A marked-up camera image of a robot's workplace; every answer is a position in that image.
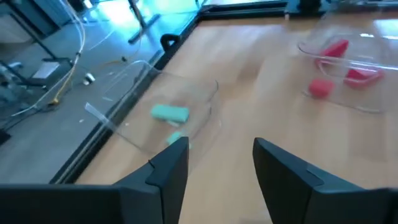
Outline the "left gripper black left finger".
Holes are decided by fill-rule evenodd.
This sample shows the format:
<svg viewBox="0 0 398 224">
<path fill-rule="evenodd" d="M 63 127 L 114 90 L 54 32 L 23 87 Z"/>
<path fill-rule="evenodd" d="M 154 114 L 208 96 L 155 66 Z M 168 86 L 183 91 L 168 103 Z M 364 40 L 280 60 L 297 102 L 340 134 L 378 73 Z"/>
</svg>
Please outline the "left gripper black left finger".
<svg viewBox="0 0 398 224">
<path fill-rule="evenodd" d="M 0 184 L 0 224 L 178 224 L 188 162 L 182 137 L 110 185 Z"/>
</svg>

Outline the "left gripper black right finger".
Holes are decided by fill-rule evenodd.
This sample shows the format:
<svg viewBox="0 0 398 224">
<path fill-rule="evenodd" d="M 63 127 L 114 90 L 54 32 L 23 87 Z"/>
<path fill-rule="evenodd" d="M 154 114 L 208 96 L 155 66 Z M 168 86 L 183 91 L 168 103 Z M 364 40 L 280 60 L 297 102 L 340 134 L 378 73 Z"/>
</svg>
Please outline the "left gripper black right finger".
<svg viewBox="0 0 398 224">
<path fill-rule="evenodd" d="M 364 189 L 263 138 L 252 157 L 273 224 L 398 224 L 398 188 Z"/>
</svg>

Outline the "teal cube block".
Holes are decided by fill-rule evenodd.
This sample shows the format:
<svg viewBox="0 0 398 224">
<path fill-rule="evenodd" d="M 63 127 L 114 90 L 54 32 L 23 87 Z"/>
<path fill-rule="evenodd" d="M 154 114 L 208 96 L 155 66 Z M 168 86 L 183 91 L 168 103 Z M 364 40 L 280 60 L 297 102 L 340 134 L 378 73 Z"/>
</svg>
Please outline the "teal cube block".
<svg viewBox="0 0 398 224">
<path fill-rule="evenodd" d="M 187 137 L 187 135 L 184 132 L 175 131 L 166 139 L 166 143 L 169 146 L 169 145 L 173 144 L 175 141 L 177 141 L 178 139 L 180 139 L 181 137 Z"/>
</svg>

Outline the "teal long block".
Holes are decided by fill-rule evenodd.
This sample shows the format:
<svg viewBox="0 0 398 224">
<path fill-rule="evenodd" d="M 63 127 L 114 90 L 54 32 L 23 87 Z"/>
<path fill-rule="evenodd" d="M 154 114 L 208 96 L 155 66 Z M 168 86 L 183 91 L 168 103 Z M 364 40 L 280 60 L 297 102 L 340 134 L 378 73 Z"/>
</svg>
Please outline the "teal long block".
<svg viewBox="0 0 398 224">
<path fill-rule="evenodd" d="M 185 107 L 156 104 L 152 107 L 150 114 L 153 118 L 185 123 L 190 116 L 190 110 Z"/>
</svg>

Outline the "red cube block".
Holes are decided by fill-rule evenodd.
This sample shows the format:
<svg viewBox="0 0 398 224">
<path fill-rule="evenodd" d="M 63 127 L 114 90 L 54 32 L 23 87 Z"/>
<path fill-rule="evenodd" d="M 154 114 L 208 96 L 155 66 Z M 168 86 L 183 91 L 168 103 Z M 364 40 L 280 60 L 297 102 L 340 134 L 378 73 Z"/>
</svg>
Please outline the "red cube block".
<svg viewBox="0 0 398 224">
<path fill-rule="evenodd" d="M 310 82 L 308 92 L 315 98 L 326 98 L 331 94 L 334 87 L 335 84 L 331 80 L 316 78 Z"/>
</svg>

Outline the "red long block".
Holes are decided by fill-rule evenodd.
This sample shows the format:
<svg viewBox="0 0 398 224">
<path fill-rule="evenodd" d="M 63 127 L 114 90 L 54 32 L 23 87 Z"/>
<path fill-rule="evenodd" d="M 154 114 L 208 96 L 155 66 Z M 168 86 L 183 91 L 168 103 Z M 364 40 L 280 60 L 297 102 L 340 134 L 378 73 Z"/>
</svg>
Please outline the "red long block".
<svg viewBox="0 0 398 224">
<path fill-rule="evenodd" d="M 349 69 L 343 83 L 353 89 L 363 89 L 376 84 L 384 78 L 381 70 Z"/>
<path fill-rule="evenodd" d="M 319 64 L 320 62 L 326 62 L 333 60 L 334 58 L 341 58 L 344 56 L 345 52 L 349 47 L 349 40 L 347 39 L 340 39 L 331 44 L 327 47 L 322 49 L 318 54 L 320 57 L 315 59 L 315 63 Z"/>
</svg>

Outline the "clear plastic bin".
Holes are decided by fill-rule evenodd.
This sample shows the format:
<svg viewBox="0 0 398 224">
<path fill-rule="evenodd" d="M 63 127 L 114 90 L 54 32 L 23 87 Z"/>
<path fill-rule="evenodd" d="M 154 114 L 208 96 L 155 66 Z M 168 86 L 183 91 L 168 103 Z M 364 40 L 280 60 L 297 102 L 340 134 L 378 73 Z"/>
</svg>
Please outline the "clear plastic bin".
<svg viewBox="0 0 398 224">
<path fill-rule="evenodd" d="M 175 75 L 139 60 L 115 74 L 85 111 L 147 155 L 188 137 L 190 155 L 199 158 L 220 126 L 218 90 L 216 80 Z"/>
<path fill-rule="evenodd" d="M 349 40 L 341 58 L 315 63 L 322 49 L 340 40 Z M 331 80 L 335 87 L 326 100 L 368 113 L 382 113 L 398 107 L 398 13 L 325 14 L 313 30 L 297 44 L 309 62 L 309 80 Z M 384 78 L 363 89 L 343 83 L 349 69 L 381 70 Z"/>
</svg>

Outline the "white power adapter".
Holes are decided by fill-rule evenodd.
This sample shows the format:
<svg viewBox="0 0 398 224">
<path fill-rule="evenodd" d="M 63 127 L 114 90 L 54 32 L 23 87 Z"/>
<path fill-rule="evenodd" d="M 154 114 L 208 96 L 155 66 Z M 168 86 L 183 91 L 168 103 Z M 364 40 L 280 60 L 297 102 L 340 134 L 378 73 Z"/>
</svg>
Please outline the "white power adapter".
<svg viewBox="0 0 398 224">
<path fill-rule="evenodd" d="M 46 79 L 60 66 L 58 62 L 44 62 L 39 69 L 32 75 L 32 78 Z"/>
</svg>

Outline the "black stand leg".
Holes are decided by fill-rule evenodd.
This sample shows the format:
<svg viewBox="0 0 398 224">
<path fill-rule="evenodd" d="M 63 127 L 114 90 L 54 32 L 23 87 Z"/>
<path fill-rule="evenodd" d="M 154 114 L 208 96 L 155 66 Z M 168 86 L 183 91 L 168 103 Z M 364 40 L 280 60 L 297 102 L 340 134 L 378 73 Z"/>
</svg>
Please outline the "black stand leg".
<svg viewBox="0 0 398 224">
<path fill-rule="evenodd" d="M 128 39 L 129 44 L 133 44 L 135 41 L 140 40 L 141 37 L 146 33 L 146 31 L 160 18 L 160 14 L 151 14 L 148 19 L 143 15 L 142 10 L 139 8 L 137 3 L 139 0 L 127 0 L 129 3 L 129 8 L 134 14 L 136 20 L 139 23 L 138 33 L 132 35 Z"/>
</svg>

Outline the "black aluminium table frame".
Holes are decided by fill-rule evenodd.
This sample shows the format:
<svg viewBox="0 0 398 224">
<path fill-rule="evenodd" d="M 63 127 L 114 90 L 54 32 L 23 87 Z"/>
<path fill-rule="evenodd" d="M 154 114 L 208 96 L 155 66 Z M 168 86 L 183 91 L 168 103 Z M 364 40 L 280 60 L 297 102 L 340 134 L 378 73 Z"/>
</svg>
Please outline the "black aluminium table frame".
<svg viewBox="0 0 398 224">
<path fill-rule="evenodd" d="M 180 42 L 173 46 L 159 58 L 151 58 L 150 64 L 156 69 L 163 69 L 177 50 L 188 39 L 200 22 L 227 19 L 257 19 L 263 17 L 275 17 L 283 15 L 287 1 L 279 0 L 274 2 L 251 2 L 227 5 L 207 5 L 200 8 L 195 15 L 188 20 L 182 30 L 176 35 L 181 37 Z M 159 75 L 153 70 L 148 72 L 140 70 L 134 76 L 132 84 L 124 92 L 121 99 L 116 101 L 107 115 L 111 121 L 119 124 L 127 113 L 133 109 L 137 102 L 142 98 L 145 91 Z M 105 125 L 97 122 L 89 135 L 78 146 L 62 168 L 51 179 L 51 184 L 70 184 L 77 180 L 81 173 L 88 167 L 89 163 L 102 150 L 102 147 L 113 134 L 112 130 Z"/>
</svg>

